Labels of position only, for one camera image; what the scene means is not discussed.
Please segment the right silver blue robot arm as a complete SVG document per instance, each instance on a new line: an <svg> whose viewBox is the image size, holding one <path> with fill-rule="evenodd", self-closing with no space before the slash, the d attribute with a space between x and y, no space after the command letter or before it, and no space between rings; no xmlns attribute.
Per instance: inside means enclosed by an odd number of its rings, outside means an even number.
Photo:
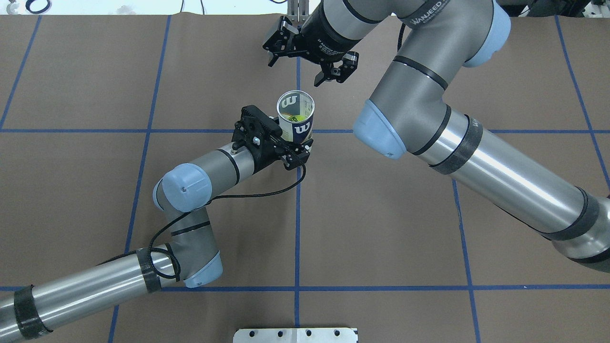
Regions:
<svg viewBox="0 0 610 343"><path fill-rule="evenodd" d="M460 68L501 50L511 21L494 0L323 0L298 27L277 20L263 48L269 65L301 57L321 67L315 86L344 82L353 48L395 14L410 28L364 104L354 135L380 154L405 153L447 174L551 242L573 262L609 271L609 200L571 184L444 100Z"/></svg>

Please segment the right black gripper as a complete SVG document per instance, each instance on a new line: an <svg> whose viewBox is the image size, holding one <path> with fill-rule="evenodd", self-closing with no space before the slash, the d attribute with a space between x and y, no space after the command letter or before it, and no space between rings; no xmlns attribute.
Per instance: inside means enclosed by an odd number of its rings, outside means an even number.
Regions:
<svg viewBox="0 0 610 343"><path fill-rule="evenodd" d="M349 51L359 41L359 18L350 11L315 10L307 22L297 28L288 17L280 17L265 37L262 48L268 52L268 66L280 57L303 57L320 65L314 87L323 82L345 82L359 65L359 53ZM334 67L333 61L341 65Z"/></svg>

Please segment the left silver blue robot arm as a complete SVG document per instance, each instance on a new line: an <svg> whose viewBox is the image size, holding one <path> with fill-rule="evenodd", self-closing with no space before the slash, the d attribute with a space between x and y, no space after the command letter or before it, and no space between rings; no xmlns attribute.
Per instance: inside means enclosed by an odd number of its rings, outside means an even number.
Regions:
<svg viewBox="0 0 610 343"><path fill-rule="evenodd" d="M311 154L313 117L298 121L279 111L269 117L245 106L231 141L159 179L152 193L167 224L148 243L91 269L41 286L25 286L1 300L1 341L39 339L55 329L133 298L183 282L204 286L223 273L207 205L272 163L287 170Z"/></svg>

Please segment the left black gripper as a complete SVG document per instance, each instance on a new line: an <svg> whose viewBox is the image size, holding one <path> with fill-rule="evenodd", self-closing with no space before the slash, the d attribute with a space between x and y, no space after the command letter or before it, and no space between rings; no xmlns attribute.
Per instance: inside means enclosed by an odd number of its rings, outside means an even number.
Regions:
<svg viewBox="0 0 610 343"><path fill-rule="evenodd" d="M254 163L253 174L281 157L286 170L305 165L311 156L314 140L294 143L281 139L282 134L279 124L258 107L244 106L241 119L235 122L232 150L245 147L250 152Z"/></svg>

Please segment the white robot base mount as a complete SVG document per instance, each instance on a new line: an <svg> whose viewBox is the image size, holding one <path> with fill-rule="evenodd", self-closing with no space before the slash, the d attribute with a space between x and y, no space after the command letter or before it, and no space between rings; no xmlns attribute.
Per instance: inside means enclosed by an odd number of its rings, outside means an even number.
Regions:
<svg viewBox="0 0 610 343"><path fill-rule="evenodd" d="M239 329L233 343L357 343L357 328L248 328Z"/></svg>

